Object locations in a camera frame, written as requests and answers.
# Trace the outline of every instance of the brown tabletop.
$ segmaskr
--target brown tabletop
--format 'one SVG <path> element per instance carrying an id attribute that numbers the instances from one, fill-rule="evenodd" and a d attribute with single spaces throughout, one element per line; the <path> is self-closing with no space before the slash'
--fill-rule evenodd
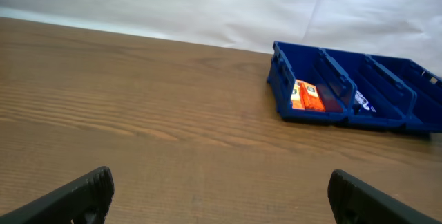
<path id="1" fill-rule="evenodd" d="M 108 165 L 107 223 L 334 223 L 334 169 L 442 221 L 442 136 L 283 122 L 270 58 L 0 19 L 0 214 Z"/>

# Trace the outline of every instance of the orange snack bag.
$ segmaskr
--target orange snack bag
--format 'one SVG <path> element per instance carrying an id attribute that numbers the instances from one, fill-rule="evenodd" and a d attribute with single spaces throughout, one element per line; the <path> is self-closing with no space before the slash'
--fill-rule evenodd
<path id="1" fill-rule="evenodd" d="M 300 94 L 300 85 L 301 85 L 300 81 L 296 80 L 290 97 L 291 107 L 293 109 L 305 110 L 304 103 L 302 103 L 302 98 Z"/>
<path id="2" fill-rule="evenodd" d="M 320 99 L 318 89 L 310 83 L 302 82 L 300 87 L 304 107 L 308 110 L 325 111 L 323 101 Z"/>

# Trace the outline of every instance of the blue storage tray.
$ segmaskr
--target blue storage tray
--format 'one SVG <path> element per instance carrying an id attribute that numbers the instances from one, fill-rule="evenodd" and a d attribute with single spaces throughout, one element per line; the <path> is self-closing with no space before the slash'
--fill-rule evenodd
<path id="1" fill-rule="evenodd" d="M 407 117 L 409 131 L 442 132 L 442 81 L 410 59 L 372 55 L 417 93 L 416 104 Z"/>
<path id="2" fill-rule="evenodd" d="M 370 55 L 278 41 L 273 49 L 267 81 L 283 120 L 383 129 L 415 127 L 422 121 L 420 117 L 410 117 L 415 112 L 416 92 Z M 325 112 L 292 109 L 290 97 L 295 79 L 317 87 Z M 355 114 L 356 90 L 369 100 L 376 113 Z"/>

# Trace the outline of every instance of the white backdrop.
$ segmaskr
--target white backdrop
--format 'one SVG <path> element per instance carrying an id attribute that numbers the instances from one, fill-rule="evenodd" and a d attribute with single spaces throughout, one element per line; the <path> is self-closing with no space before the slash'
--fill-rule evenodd
<path id="1" fill-rule="evenodd" d="M 442 75 L 442 0 L 0 0 L 0 16 L 266 53 L 289 41 Z"/>

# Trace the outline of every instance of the white sheet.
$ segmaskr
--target white sheet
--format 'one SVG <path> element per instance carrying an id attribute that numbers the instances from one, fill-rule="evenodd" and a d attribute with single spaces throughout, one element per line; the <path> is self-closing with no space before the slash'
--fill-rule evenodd
<path id="1" fill-rule="evenodd" d="M 408 57 L 442 75 L 441 0 L 0 0 L 0 15 L 266 53 L 279 40 Z"/>

